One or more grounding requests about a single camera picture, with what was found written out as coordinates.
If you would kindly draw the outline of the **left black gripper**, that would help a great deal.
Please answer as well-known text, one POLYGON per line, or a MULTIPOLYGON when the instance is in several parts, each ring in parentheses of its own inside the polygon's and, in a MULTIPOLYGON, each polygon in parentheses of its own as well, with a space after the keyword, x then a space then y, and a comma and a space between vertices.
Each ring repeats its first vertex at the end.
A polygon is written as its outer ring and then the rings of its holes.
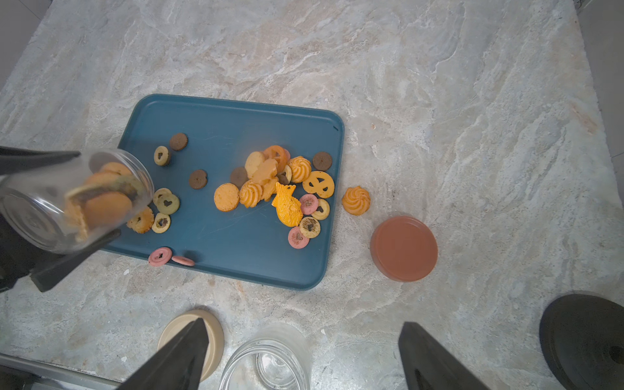
MULTIPOLYGON (((71 161, 80 151, 33 151, 1 146, 0 175, 12 175, 71 161)), ((28 276, 40 292, 52 290, 92 254, 121 235, 119 228, 75 253, 53 255, 25 240, 1 216, 1 292, 12 289, 18 279, 28 276)))

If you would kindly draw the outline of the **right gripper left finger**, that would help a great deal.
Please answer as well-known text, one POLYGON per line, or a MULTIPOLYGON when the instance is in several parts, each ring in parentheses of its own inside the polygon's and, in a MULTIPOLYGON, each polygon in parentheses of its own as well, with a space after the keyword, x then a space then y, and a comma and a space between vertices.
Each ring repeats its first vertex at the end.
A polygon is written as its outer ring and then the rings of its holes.
POLYGON ((198 318, 180 330, 118 390, 198 389, 209 344, 205 322, 198 318))

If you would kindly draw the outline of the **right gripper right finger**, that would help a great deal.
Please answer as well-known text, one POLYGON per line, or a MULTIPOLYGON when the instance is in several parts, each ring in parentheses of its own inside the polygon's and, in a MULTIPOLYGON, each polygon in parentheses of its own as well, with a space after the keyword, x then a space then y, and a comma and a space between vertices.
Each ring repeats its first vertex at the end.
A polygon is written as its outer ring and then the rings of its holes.
POLYGON ((409 389, 488 388, 418 323, 403 324, 398 348, 409 389))

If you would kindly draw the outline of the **clear jar with beige lid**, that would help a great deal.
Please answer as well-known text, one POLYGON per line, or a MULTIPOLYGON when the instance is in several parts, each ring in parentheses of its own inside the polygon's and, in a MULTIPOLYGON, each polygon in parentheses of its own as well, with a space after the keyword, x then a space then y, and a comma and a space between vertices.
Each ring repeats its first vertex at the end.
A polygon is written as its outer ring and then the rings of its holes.
POLYGON ((1 214, 24 240, 57 254, 86 248, 143 211, 154 196, 144 165, 121 149, 6 175, 1 214))

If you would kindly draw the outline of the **beige round jar lid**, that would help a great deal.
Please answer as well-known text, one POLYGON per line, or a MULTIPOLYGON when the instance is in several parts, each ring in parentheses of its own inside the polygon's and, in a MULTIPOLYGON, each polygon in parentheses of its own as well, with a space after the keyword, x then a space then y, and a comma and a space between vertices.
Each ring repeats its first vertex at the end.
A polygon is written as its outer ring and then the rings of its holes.
POLYGON ((208 310, 194 309, 178 315, 164 328, 157 351, 178 341, 170 363, 190 362, 191 368, 201 367, 199 383, 204 382, 218 368, 224 353, 224 330, 217 317, 208 310))

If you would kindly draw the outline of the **clear jar with red lid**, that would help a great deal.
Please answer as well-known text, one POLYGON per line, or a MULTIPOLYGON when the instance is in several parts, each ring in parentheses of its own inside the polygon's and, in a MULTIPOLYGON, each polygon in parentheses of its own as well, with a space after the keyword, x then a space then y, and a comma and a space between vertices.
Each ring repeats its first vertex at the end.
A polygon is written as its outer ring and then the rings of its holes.
POLYGON ((297 328, 274 323, 255 333, 230 357, 221 389, 310 389, 312 357, 297 328))

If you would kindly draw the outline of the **red round jar lid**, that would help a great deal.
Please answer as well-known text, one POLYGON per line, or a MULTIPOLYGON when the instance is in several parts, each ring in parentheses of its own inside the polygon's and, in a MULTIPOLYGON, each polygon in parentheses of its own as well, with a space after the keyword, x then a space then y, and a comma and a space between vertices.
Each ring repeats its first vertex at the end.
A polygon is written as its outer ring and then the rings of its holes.
POLYGON ((438 245, 426 224, 410 216, 385 220, 373 232, 370 254, 375 266, 391 280, 414 282, 436 266, 438 245))

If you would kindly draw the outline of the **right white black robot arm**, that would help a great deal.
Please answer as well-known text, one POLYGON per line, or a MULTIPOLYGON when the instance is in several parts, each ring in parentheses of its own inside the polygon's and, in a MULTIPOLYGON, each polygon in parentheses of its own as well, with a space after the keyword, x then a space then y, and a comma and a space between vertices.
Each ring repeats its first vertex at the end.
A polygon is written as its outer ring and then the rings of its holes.
MULTIPOLYGON (((544 360, 566 389, 623 387, 623 308, 603 297, 572 293, 552 301, 539 322, 544 360)), ((266 389, 307 389, 310 365, 302 346, 289 344, 284 328, 271 328, 240 347, 228 362, 220 388, 229 389, 239 362, 255 357, 258 384, 266 389)), ((204 318, 174 328, 172 337, 122 389, 196 389, 206 356, 215 345, 204 318)), ((421 325, 403 324, 398 339, 410 389, 484 389, 468 370, 421 325)))

